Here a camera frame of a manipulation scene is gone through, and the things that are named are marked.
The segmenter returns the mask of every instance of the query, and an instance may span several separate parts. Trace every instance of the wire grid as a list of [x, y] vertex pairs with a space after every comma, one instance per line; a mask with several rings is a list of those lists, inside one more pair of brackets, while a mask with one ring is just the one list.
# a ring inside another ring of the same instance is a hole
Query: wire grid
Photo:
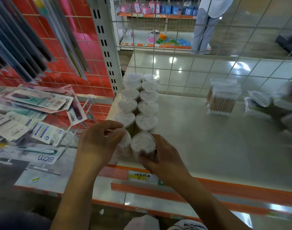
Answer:
[[[147, 30], [157, 29], [160, 20], [152, 19], [153, 27]], [[176, 40], [185, 27], [193, 37], [195, 25], [191, 27], [188, 20], [168, 19], [167, 24], [168, 29], [175, 29]], [[141, 29], [132, 26], [133, 32]], [[248, 90], [272, 93], [292, 80], [292, 52], [275, 42], [286, 34], [292, 34], [292, 0], [262, 0], [259, 5], [254, 0], [234, 0], [215, 27], [210, 55], [184, 54], [186, 50], [175, 47], [161, 53], [166, 49], [153, 45], [152, 51], [141, 51], [132, 46], [127, 72], [159, 74], [160, 93], [205, 96], [214, 77], [237, 79], [243, 96]]]
[[[46, 19], [39, 15], [32, 0], [12, 1], [57, 59], [57, 62], [47, 64], [52, 73], [45, 72], [46, 77], [42, 77], [42, 81], [38, 82], [40, 86], [59, 88], [70, 84], [76, 93], [114, 97], [93, 19], [85, 0], [58, 1], [92, 70], [91, 73], [85, 72], [88, 81], [78, 77], [71, 68], [59, 40], [56, 39]], [[0, 85], [15, 87], [20, 84], [24, 84], [24, 81], [13, 69], [0, 71]]]

